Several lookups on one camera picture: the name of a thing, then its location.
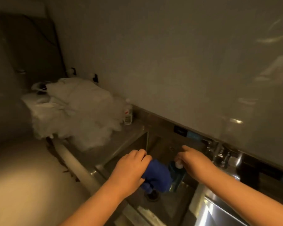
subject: hand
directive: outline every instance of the hand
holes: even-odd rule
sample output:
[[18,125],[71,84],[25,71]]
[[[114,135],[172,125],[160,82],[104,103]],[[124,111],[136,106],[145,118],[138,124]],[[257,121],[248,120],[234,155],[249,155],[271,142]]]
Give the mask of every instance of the hand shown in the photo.
[[144,182],[141,178],[152,157],[144,149],[132,150],[123,156],[106,182],[114,187],[122,199],[134,193]]
[[179,152],[174,161],[182,160],[188,174],[205,184],[216,169],[215,165],[203,153],[188,146],[182,146],[182,148],[184,151]]

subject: bottle cap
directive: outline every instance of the bottle cap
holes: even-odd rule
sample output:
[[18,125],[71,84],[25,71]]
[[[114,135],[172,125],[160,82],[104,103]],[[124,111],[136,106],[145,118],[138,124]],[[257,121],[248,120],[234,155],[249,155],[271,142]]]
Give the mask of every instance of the bottle cap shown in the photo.
[[181,160],[178,160],[175,162],[175,167],[177,169],[182,169],[183,168],[183,164],[182,164],[182,161]]

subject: blue towel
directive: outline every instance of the blue towel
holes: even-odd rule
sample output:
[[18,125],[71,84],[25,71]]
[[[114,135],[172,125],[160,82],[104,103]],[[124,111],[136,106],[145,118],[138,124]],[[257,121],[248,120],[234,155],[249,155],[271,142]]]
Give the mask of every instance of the blue towel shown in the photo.
[[172,184],[172,178],[168,167],[156,159],[149,163],[142,178],[145,179],[145,181],[141,185],[141,188],[146,191],[147,194],[150,194],[153,189],[164,193],[170,189]]

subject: small bottle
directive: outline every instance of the small bottle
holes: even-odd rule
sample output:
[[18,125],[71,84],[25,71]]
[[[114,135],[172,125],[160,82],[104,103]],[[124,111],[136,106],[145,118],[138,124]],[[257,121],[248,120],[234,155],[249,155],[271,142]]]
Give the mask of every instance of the small bottle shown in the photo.
[[184,176],[186,175],[186,169],[183,167],[181,160],[178,160],[176,162],[170,162],[169,171],[173,180],[169,191],[176,192],[178,186],[181,184]]
[[126,99],[126,107],[125,107],[125,118],[124,118],[124,124],[125,125],[131,125],[132,124],[132,105],[130,104],[129,98]]

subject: cable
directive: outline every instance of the cable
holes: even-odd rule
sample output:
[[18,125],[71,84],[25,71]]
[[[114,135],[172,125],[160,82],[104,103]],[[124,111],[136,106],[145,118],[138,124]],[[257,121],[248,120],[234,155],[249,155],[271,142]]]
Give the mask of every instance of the cable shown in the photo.
[[57,47],[57,45],[55,44],[55,43],[53,43],[53,42],[51,42],[47,37],[46,37],[46,35],[42,32],[42,30],[39,28],[39,26],[34,22],[34,20],[33,19],[31,19],[30,17],[28,17],[28,16],[26,16],[26,15],[23,15],[26,19],[28,19],[33,25],[34,25],[34,27],[37,29],[37,31],[50,43],[50,44],[52,44],[52,45],[54,45],[54,46],[56,46]]

